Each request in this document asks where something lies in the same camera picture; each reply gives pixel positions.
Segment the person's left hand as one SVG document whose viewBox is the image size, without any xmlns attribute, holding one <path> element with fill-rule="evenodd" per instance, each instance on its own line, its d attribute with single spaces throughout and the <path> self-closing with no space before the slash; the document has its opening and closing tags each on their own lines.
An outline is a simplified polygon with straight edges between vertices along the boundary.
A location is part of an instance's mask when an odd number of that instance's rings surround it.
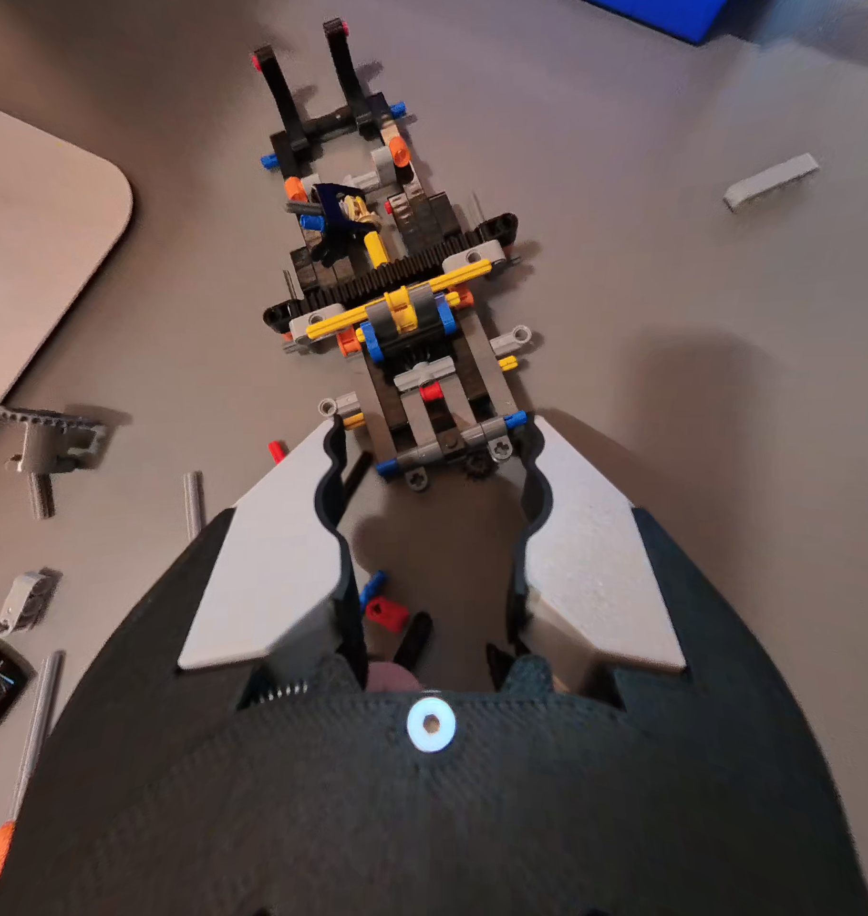
<svg viewBox="0 0 868 916">
<path fill-rule="evenodd" d="M 417 677 L 392 661 L 374 661 L 368 665 L 365 691 L 368 693 L 420 693 L 424 687 Z"/>
</svg>

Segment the thick black lego axle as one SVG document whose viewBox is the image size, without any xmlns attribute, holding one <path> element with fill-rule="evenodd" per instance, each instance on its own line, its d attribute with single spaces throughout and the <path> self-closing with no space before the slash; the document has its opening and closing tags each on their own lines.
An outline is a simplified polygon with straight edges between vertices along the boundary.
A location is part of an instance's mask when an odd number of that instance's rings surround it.
<svg viewBox="0 0 868 916">
<path fill-rule="evenodd" d="M 426 611 L 411 617 L 392 661 L 401 668 L 414 673 L 424 657 L 433 634 L 433 619 Z"/>
</svg>

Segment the grey lego differential gear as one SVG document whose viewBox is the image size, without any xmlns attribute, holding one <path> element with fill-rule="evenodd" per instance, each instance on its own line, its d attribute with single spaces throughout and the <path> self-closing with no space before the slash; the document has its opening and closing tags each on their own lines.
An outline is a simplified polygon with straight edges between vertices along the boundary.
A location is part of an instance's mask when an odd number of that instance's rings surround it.
<svg viewBox="0 0 868 916">
<path fill-rule="evenodd" d="M 3 404 L 0 420 L 23 429 L 21 452 L 10 461 L 28 479 L 35 520 L 54 515 L 52 477 L 96 467 L 111 431 L 98 419 Z"/>
</svg>

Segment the lego car chassis assembly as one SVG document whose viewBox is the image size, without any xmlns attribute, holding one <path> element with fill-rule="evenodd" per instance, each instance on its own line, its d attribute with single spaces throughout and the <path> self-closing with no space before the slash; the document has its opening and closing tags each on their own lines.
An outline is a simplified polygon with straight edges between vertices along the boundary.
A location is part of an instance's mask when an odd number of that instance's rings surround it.
<svg viewBox="0 0 868 916">
<path fill-rule="evenodd" d="M 329 113 L 301 117 L 271 46 L 251 57 L 282 125 L 261 163 L 283 178 L 303 238 L 290 252 L 296 280 L 285 275 L 289 295 L 264 323 L 287 352 L 337 345 L 352 390 L 326 398 L 320 414 L 366 432 L 384 480 L 422 492 L 436 465 L 486 478 L 527 423 L 506 376 L 532 332 L 490 337 L 473 284 L 519 261 L 518 218 L 465 224 L 445 192 L 429 193 L 400 128 L 405 105 L 365 89 L 343 20 L 323 33 L 344 97 Z"/>
</svg>

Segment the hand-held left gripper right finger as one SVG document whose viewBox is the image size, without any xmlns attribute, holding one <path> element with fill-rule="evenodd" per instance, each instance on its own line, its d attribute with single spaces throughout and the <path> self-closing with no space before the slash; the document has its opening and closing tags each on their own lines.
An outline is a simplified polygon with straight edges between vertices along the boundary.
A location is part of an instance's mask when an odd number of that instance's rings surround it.
<svg viewBox="0 0 868 916">
<path fill-rule="evenodd" d="M 631 501 L 549 421 L 517 429 L 526 519 L 514 550 L 508 642 L 561 691 L 614 669 L 680 677 L 688 663 Z"/>
</svg>

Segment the red lego connector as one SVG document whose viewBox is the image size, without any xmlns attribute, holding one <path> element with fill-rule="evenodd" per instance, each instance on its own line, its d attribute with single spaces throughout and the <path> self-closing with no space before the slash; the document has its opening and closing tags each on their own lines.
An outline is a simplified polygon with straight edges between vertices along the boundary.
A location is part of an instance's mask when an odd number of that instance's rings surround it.
<svg viewBox="0 0 868 916">
<path fill-rule="evenodd" d="M 405 605 L 384 594 L 376 595 L 365 604 L 364 615 L 371 623 L 378 624 L 393 634 L 400 634 L 411 616 Z"/>
</svg>

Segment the long blue parts bin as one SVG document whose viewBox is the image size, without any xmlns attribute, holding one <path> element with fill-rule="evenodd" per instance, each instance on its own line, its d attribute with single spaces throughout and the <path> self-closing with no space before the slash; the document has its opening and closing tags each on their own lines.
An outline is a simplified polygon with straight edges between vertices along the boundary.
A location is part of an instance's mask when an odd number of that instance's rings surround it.
<svg viewBox="0 0 868 916">
<path fill-rule="evenodd" d="M 593 6 L 657 29 L 678 40 L 699 44 L 728 1 L 588 1 Z"/>
</svg>

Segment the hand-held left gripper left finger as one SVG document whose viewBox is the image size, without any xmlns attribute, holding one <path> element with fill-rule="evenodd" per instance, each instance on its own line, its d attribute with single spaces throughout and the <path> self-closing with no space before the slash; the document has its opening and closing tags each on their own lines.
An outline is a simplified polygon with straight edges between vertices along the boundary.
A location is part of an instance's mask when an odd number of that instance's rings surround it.
<svg viewBox="0 0 868 916">
<path fill-rule="evenodd" d="M 338 529 L 346 458 L 344 424 L 326 418 L 236 501 L 180 670 L 265 662 L 288 682 L 336 650 L 365 684 L 359 590 Z"/>
</svg>

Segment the long grey lego axle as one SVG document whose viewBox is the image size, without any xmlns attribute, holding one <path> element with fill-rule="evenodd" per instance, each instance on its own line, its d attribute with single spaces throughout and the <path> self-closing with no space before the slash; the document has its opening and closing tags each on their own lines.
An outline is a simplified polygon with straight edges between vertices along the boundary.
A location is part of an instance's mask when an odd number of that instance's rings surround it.
<svg viewBox="0 0 868 916">
<path fill-rule="evenodd" d="M 25 798 L 28 784 L 38 765 L 51 727 L 58 684 L 66 652 L 57 649 L 45 658 L 37 677 L 37 691 L 31 711 L 28 735 L 17 774 L 15 791 L 9 811 L 9 820 L 15 821 Z"/>
</svg>

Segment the white rounded base board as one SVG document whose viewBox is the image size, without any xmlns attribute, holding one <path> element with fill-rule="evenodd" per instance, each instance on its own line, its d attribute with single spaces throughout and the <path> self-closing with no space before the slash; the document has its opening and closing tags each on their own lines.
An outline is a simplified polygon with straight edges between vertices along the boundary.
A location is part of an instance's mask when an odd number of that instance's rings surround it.
<svg viewBox="0 0 868 916">
<path fill-rule="evenodd" d="M 0 111 L 0 401 L 132 216 L 110 161 Z"/>
</svg>

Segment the grey short lego beam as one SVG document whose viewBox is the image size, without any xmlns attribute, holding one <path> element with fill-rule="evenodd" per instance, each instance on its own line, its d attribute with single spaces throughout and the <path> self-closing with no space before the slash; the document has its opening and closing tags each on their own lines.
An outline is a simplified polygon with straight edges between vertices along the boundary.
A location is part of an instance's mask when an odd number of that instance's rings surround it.
<svg viewBox="0 0 868 916">
<path fill-rule="evenodd" d="M 819 170 L 819 163 L 812 154 L 794 156 L 729 186 L 723 193 L 723 203 L 731 212 L 738 212 L 746 205 L 816 174 Z"/>
</svg>

